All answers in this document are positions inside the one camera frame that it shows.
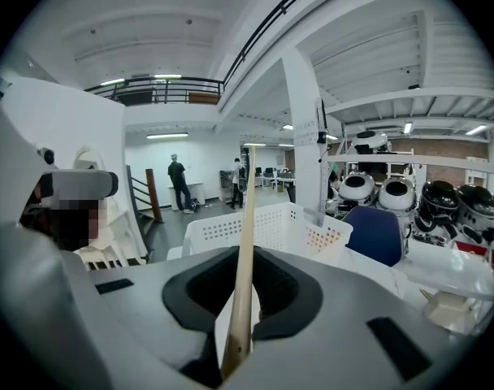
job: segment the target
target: white shelf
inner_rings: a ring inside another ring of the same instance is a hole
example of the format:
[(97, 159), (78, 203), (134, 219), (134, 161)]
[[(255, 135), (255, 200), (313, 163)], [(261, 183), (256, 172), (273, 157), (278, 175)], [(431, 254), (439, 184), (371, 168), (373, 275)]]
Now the white shelf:
[(456, 167), (458, 169), (470, 169), (492, 173), (494, 175), (494, 165), (491, 163), (471, 162), (465, 159), (442, 158), (439, 156), (405, 155), (405, 154), (337, 154), (327, 156), (328, 162), (335, 163), (408, 163), (434, 166)]

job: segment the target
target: jeans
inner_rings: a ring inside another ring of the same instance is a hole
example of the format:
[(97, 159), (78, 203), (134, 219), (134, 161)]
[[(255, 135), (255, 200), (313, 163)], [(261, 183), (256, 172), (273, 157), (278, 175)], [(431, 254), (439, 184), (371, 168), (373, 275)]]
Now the jeans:
[(182, 206), (182, 200), (180, 199), (180, 193), (184, 194), (185, 199), (185, 209), (191, 210), (191, 193), (189, 193), (188, 185), (181, 184), (180, 186), (175, 186), (175, 197), (176, 197), (176, 205), (179, 207), (179, 210), (184, 210)]
[(234, 208), (234, 205), (236, 204), (236, 195), (238, 196), (238, 204), (240, 206), (244, 205), (244, 194), (240, 192), (238, 189), (238, 184), (232, 184), (232, 202), (231, 206)]

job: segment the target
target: person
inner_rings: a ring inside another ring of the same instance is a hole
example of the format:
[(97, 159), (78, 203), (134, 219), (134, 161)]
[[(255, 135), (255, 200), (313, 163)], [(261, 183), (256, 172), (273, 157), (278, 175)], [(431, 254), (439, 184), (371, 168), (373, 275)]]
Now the person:
[[(188, 185), (185, 183), (185, 167), (182, 163), (178, 163), (176, 159), (176, 154), (172, 154), (171, 165), (167, 168), (167, 174), (171, 178), (173, 188), (175, 188), (176, 205), (185, 214), (193, 214), (194, 211), (191, 209), (191, 193), (189, 193)], [(182, 206), (180, 193), (184, 194), (185, 208)]]
[(238, 205), (240, 208), (244, 207), (244, 194), (238, 189), (238, 184), (240, 183), (240, 171), (244, 167), (240, 163), (240, 159), (234, 159), (234, 168), (232, 169), (232, 202), (231, 208), (234, 210), (236, 204), (236, 196), (238, 196)]

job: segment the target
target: blue chair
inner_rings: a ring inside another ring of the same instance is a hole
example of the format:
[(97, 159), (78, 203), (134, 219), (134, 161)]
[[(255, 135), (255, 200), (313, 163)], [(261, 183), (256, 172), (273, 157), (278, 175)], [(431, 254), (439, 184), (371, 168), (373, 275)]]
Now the blue chair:
[(353, 227), (346, 245), (349, 249), (389, 267), (401, 260), (404, 241), (395, 214), (368, 206), (356, 206), (343, 221)]

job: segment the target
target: staircase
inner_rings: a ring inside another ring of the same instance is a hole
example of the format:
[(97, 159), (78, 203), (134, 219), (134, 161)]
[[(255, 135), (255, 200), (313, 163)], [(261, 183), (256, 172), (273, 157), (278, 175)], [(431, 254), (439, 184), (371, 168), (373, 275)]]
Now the staircase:
[[(126, 166), (126, 172), (128, 173), (128, 184), (130, 187), (130, 195), (132, 197), (133, 213), (139, 226), (139, 230), (141, 231), (142, 241), (148, 251), (148, 256), (146, 258), (146, 261), (148, 261), (151, 253), (154, 251), (151, 247), (154, 227), (158, 223), (163, 223), (160, 208), (158, 207), (157, 192), (154, 187), (153, 170), (146, 169), (146, 179), (148, 183), (144, 183), (141, 180), (132, 177), (132, 171), (128, 165)], [(133, 182), (144, 185), (148, 189), (148, 192), (134, 186)], [(149, 201), (137, 197), (135, 194), (136, 191), (146, 195), (149, 198)], [(144, 202), (146, 205), (149, 205), (151, 210), (138, 210), (137, 201)]]

